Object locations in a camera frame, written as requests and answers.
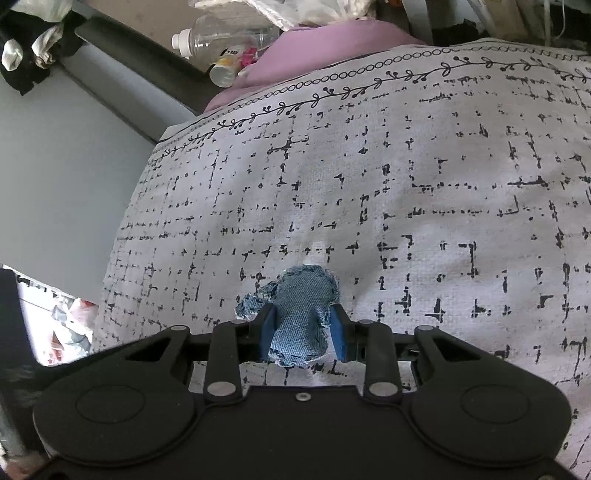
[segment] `white bedspread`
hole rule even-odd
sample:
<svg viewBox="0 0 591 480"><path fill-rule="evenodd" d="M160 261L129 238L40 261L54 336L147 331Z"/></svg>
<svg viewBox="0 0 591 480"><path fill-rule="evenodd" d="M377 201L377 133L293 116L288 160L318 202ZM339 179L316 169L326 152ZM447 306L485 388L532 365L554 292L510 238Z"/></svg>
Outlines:
<svg viewBox="0 0 591 480"><path fill-rule="evenodd" d="M162 140L118 232L96 345L193 333L293 265L354 319L437 324L557 384L591 471L591 64L499 41L405 46L269 88ZM334 355L245 384L360 385ZM194 376L199 388L203 368Z"/></svg>

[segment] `white bottle cap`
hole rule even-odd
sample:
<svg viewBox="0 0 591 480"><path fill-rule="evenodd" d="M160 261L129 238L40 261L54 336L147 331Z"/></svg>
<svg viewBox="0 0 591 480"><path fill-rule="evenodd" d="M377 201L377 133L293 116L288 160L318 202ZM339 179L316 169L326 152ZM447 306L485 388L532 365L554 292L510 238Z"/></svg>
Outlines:
<svg viewBox="0 0 591 480"><path fill-rule="evenodd" d="M189 39L190 34L191 29L186 28L181 33L175 33L173 35L173 48L178 50L181 56L185 58L193 56L193 53L191 52L191 42Z"/></svg>

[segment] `metal screw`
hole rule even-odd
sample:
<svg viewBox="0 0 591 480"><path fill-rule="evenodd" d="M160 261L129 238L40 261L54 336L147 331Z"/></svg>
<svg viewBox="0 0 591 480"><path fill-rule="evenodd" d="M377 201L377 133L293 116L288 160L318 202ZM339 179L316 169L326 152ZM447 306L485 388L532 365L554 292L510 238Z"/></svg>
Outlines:
<svg viewBox="0 0 591 480"><path fill-rule="evenodd" d="M230 382L214 382L207 387L207 392L215 397L227 397L235 391L236 385Z"/></svg>
<svg viewBox="0 0 591 480"><path fill-rule="evenodd" d="M376 382L369 386L369 392L376 397L391 397L398 393L398 386L390 382Z"/></svg>
<svg viewBox="0 0 591 480"><path fill-rule="evenodd" d="M312 399L312 395L310 395L308 392L300 392L295 394L295 399L297 401L308 401Z"/></svg>

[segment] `clear plastic bottle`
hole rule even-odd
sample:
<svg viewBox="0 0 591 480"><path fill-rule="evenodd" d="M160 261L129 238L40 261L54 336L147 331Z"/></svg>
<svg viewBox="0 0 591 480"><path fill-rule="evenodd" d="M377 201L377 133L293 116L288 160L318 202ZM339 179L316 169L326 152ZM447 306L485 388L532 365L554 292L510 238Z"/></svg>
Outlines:
<svg viewBox="0 0 591 480"><path fill-rule="evenodd" d="M233 46L254 47L257 51L270 46L278 37L279 29L244 30L231 27L213 15L202 15L193 28L173 35L173 48L185 58L194 57L205 69L219 59L222 52Z"/></svg>

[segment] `blue denim cloth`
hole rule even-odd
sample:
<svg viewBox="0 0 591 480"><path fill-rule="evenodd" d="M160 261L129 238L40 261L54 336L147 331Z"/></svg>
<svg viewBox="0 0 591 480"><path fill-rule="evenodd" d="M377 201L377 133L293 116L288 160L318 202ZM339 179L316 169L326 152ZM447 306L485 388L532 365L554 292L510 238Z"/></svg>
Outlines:
<svg viewBox="0 0 591 480"><path fill-rule="evenodd" d="M296 367L326 353L330 306L338 301L339 287L332 273L318 265L299 265L245 295L236 317L252 320L265 303L274 303L278 322L269 359L282 367Z"/></svg>

